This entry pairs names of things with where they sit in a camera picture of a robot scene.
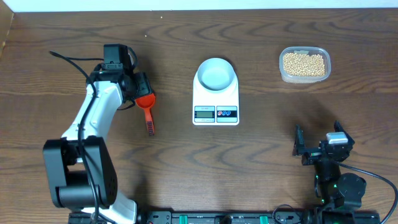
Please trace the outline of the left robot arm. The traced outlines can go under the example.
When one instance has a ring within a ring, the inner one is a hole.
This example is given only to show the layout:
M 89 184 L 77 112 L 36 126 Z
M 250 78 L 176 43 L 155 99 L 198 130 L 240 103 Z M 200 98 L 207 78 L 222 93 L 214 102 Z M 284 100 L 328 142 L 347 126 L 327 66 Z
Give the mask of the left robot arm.
M 121 105 L 151 93 L 147 75 L 132 66 L 102 63 L 86 76 L 85 100 L 75 120 L 61 138 L 43 146 L 52 202 L 72 211 L 70 221 L 137 222 L 137 203 L 119 192 L 106 139 Z

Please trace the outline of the red plastic measuring scoop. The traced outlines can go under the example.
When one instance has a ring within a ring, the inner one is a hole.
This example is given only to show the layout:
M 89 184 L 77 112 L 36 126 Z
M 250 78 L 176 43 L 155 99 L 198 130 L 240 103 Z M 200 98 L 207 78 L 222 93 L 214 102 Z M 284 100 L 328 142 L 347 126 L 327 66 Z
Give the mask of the red plastic measuring scoop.
M 155 95 L 151 93 L 150 95 L 137 98 L 136 105 L 143 109 L 146 119 L 147 131 L 150 136 L 153 136 L 155 134 L 155 128 L 153 117 L 151 114 L 151 108 L 155 105 Z

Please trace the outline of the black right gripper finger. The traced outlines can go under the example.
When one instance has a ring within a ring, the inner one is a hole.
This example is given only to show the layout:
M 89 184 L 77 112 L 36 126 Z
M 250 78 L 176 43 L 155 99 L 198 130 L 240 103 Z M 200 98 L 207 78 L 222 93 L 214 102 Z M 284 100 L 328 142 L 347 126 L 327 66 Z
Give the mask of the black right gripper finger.
M 355 145 L 354 139 L 344 130 L 339 121 L 334 122 L 335 132 L 333 137 L 333 149 L 335 152 L 350 152 Z
M 299 125 L 295 126 L 295 142 L 293 147 L 293 155 L 301 156 L 305 152 L 305 141 L 303 138 L 303 131 Z

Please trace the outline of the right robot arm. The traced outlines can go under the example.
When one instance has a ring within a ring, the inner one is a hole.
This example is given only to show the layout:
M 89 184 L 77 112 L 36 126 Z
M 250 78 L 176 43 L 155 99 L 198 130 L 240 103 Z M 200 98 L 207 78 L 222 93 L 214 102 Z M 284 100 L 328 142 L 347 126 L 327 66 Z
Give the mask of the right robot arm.
M 314 166 L 314 191 L 322 201 L 303 214 L 302 223 L 354 223 L 354 211 L 362 206 L 366 181 L 340 171 L 355 141 L 338 121 L 333 127 L 334 131 L 327 133 L 317 147 L 306 147 L 303 130 L 295 127 L 294 155 L 302 157 L 302 165 Z

